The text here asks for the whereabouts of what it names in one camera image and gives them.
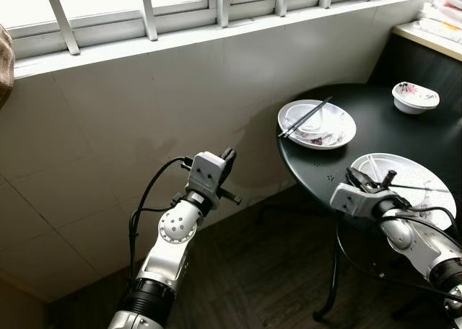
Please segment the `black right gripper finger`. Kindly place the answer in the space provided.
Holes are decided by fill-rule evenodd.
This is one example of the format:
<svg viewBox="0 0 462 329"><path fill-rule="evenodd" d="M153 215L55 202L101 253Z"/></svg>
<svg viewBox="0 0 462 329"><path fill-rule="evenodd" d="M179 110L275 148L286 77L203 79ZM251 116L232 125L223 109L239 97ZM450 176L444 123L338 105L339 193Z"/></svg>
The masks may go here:
<svg viewBox="0 0 462 329"><path fill-rule="evenodd" d="M373 193L373 179L356 167L347 168L346 179L351 186L360 188L363 193Z"/></svg>

